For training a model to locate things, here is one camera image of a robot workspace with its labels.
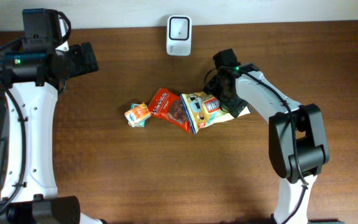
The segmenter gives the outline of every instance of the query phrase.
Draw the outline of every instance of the white plug-in device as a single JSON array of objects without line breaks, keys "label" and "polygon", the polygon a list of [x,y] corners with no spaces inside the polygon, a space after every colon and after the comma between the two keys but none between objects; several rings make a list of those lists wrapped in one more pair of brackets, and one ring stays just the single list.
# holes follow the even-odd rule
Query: white plug-in device
[{"label": "white plug-in device", "polygon": [[191,19],[170,16],[167,21],[167,54],[188,56],[191,52]]}]

